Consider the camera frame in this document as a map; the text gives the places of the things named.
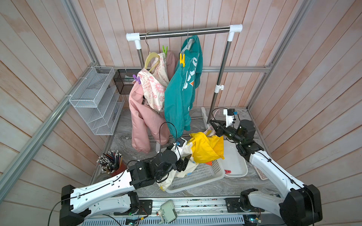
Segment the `yellow jacket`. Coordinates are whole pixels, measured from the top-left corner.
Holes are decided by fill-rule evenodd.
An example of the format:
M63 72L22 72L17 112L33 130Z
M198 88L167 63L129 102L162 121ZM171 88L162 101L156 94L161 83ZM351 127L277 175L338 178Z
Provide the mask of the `yellow jacket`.
M191 133L192 157L196 163L208 163L224 159L223 137L213 135L208 137L202 132Z

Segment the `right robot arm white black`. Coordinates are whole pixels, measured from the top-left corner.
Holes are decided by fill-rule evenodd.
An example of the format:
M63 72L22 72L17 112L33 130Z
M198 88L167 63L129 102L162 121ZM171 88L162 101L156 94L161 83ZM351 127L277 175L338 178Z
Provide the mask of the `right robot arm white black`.
M255 188L242 191L238 203L241 211L249 212L260 208L277 215L287 226L309 226L322 221L319 189L293 177L254 141L255 128L252 121L241 120L238 128L228 126L226 121L220 120L211 120L210 124L217 136L231 139L239 155L265 174L280 192L276 197Z

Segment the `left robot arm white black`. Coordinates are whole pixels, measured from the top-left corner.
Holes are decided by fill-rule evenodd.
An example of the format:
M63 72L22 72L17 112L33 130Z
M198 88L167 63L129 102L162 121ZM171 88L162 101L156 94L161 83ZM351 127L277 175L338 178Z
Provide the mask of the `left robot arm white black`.
M186 170L191 153L166 149L154 158L136 162L124 172L99 183L76 188L62 188L59 224L77 226L86 217L95 214L94 207L117 194L133 194L135 190L162 183L170 178L172 171Z

